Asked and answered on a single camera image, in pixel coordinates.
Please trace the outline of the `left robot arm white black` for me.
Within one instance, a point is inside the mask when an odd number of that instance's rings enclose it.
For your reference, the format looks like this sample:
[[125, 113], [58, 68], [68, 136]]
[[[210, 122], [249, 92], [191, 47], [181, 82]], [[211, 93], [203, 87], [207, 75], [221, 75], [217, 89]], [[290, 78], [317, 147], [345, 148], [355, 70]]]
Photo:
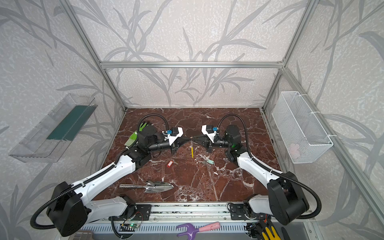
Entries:
[[152, 152], [171, 150], [175, 153], [179, 147], [178, 139], [184, 133], [181, 127], [171, 128], [160, 114], [155, 114], [155, 117], [164, 121], [164, 131], [159, 132], [151, 124], [145, 126], [143, 121], [148, 117], [150, 115], [139, 120], [134, 134], [136, 139], [114, 162], [73, 184], [62, 182], [57, 185], [51, 199], [32, 215], [31, 227], [36, 230], [57, 229], [61, 236], [67, 237], [87, 223], [126, 212], [131, 205], [127, 197], [105, 201], [93, 199], [113, 183], [143, 167], [152, 158]]

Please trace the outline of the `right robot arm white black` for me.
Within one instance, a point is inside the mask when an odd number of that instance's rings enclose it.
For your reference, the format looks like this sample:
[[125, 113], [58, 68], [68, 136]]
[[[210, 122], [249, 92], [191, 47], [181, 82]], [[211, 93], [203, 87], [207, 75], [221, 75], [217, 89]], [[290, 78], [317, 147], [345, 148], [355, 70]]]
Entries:
[[221, 135], [220, 126], [202, 126], [202, 146], [208, 152], [212, 148], [225, 148], [228, 160], [256, 178], [268, 191], [267, 196], [253, 195], [244, 200], [245, 218], [274, 217], [286, 226], [295, 219], [318, 216], [322, 210], [319, 195], [301, 183], [294, 173], [283, 173], [259, 160], [251, 152], [248, 130], [244, 131], [242, 135], [237, 125], [229, 125]]

